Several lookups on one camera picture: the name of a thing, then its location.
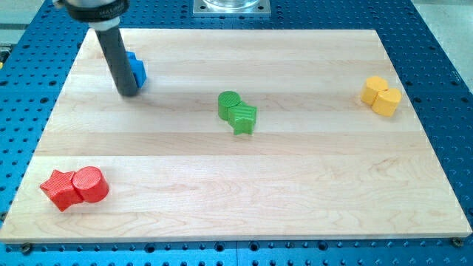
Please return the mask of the silver robot base mount plate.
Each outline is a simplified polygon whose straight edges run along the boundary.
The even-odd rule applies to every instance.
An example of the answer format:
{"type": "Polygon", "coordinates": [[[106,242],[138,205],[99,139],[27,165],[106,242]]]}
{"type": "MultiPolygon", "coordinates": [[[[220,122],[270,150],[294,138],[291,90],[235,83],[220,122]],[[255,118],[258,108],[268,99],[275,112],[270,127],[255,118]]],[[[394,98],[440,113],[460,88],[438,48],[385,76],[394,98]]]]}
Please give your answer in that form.
{"type": "Polygon", "coordinates": [[[270,16],[270,0],[193,0],[193,17],[270,16]]]}

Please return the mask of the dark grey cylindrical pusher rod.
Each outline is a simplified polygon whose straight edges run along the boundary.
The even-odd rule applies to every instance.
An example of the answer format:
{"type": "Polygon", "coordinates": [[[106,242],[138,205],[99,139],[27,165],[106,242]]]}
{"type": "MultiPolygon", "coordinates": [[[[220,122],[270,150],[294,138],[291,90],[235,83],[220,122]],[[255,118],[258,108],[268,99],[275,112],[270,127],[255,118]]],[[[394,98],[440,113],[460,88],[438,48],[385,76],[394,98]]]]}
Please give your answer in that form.
{"type": "Polygon", "coordinates": [[[136,95],[138,87],[119,27],[112,27],[102,31],[96,30],[95,34],[118,93],[122,96],[136,95]]]}

